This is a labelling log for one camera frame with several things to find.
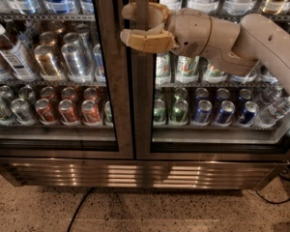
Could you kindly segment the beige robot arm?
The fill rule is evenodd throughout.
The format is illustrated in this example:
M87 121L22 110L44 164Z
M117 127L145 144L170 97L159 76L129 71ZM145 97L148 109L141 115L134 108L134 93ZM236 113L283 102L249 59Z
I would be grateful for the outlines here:
M215 68L246 76L262 63L290 95L290 35L261 14L247 14L240 22L183 8L171 11L151 2L149 29L125 29L121 41L138 51L171 51L189 58L201 56Z

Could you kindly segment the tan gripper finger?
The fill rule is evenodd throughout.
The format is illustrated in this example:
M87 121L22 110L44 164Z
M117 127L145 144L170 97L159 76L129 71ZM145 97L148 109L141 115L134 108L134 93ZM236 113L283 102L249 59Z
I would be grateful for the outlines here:
M145 16L145 23L149 28L154 28L167 21L169 9L160 3L149 2L147 5L141 3L128 3L122 9L122 17L131 21L140 21Z
M126 46L145 53L164 53L179 47L174 34L165 29L164 23L148 31L124 29L120 38Z

